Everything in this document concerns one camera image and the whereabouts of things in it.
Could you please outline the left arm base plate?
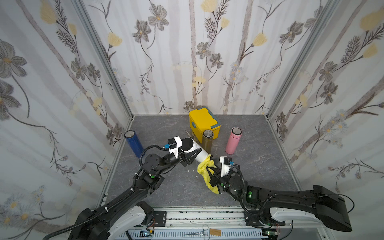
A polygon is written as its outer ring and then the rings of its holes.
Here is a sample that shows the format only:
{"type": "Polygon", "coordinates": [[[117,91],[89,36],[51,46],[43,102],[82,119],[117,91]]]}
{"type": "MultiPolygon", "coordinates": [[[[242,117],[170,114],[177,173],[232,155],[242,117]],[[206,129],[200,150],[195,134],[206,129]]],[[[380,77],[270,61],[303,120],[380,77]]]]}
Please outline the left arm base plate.
{"type": "Polygon", "coordinates": [[[145,227],[165,227],[167,221],[166,211],[152,211],[146,215],[143,222],[145,227]]]}

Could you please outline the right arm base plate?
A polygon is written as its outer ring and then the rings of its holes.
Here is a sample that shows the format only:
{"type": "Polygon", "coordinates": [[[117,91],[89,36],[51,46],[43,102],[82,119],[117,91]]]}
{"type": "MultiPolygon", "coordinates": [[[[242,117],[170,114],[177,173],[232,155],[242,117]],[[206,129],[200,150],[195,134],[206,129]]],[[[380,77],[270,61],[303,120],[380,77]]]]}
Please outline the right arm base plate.
{"type": "Polygon", "coordinates": [[[244,213],[246,225],[254,228],[272,228],[277,226],[285,226],[285,222],[279,222],[272,218],[270,209],[263,210],[260,215],[250,215],[244,213]]]}

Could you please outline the pink thermos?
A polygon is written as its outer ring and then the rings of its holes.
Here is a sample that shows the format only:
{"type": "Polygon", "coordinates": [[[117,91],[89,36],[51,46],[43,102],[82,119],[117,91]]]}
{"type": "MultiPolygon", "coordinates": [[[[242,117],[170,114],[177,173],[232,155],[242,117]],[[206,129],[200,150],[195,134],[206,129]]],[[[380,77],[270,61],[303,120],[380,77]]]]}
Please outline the pink thermos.
{"type": "Polygon", "coordinates": [[[239,144],[242,134],[243,134],[243,131],[241,128],[239,127],[232,128],[228,142],[227,142],[227,146],[225,149],[225,152],[228,155],[232,155],[236,151],[236,148],[239,144]]]}

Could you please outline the yellow grey cleaning cloth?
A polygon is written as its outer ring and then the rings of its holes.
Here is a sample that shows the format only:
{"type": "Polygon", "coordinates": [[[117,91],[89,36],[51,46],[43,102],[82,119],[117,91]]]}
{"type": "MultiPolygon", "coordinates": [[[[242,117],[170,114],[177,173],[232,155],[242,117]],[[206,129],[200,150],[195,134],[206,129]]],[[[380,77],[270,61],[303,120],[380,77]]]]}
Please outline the yellow grey cleaning cloth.
{"type": "Polygon", "coordinates": [[[214,168],[216,168],[216,166],[214,164],[214,160],[206,159],[202,163],[199,163],[199,165],[197,167],[197,172],[203,177],[204,182],[205,182],[206,186],[209,188],[209,190],[211,192],[213,192],[214,194],[219,194],[220,191],[219,191],[218,187],[217,186],[213,187],[212,185],[210,185],[208,183],[208,174],[206,172],[206,167],[214,167],[214,168]]]}

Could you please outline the gold thermos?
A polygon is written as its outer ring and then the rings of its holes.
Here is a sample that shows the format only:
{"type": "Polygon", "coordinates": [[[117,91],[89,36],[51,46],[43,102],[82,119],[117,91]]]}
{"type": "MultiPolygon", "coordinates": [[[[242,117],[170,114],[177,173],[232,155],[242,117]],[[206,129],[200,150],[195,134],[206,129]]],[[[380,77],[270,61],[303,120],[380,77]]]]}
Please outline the gold thermos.
{"type": "Polygon", "coordinates": [[[210,154],[212,151],[212,145],[214,140],[214,133],[212,130],[204,130],[202,138],[203,149],[210,154]]]}

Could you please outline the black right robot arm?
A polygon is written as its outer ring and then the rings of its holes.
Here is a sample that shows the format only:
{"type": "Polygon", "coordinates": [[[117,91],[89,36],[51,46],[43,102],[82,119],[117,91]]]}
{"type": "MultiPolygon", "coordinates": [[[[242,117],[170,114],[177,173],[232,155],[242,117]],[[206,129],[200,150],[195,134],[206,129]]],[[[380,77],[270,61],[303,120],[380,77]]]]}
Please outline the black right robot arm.
{"type": "Polygon", "coordinates": [[[335,231],[352,231],[345,199],[322,186],[307,191],[273,191],[249,185],[238,165],[230,167],[226,175],[216,167],[203,169],[208,173],[209,186],[217,188],[219,193],[228,193],[238,202],[252,227],[284,225],[284,220],[271,212],[278,208],[309,213],[335,231]]]}

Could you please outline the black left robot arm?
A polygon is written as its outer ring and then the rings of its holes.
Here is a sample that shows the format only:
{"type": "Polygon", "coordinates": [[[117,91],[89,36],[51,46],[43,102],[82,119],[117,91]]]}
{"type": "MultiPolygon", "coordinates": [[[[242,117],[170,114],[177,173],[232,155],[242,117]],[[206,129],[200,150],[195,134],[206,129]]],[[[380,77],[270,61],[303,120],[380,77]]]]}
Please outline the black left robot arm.
{"type": "Polygon", "coordinates": [[[139,159],[141,169],[133,177],[132,186],[109,203],[91,211],[82,211],[72,226],[50,233],[43,237],[50,240],[69,232],[69,240],[107,240],[112,236],[110,229],[128,210],[157,190],[164,181],[163,173],[169,172],[178,163],[188,166],[202,151],[198,148],[185,153],[178,148],[178,154],[168,153],[160,157],[155,153],[143,152],[144,160],[139,159]]]}

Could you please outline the white thermos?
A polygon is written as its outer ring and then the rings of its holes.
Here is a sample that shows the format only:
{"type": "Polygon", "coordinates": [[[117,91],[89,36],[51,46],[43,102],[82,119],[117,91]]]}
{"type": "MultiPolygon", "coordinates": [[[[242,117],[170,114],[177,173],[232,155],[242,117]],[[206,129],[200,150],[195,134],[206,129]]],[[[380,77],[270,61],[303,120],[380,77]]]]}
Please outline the white thermos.
{"type": "Polygon", "coordinates": [[[182,139],[181,149],[185,154],[192,153],[196,150],[201,150],[195,157],[195,162],[202,163],[206,159],[211,160],[211,155],[208,154],[194,139],[190,137],[182,139]]]}

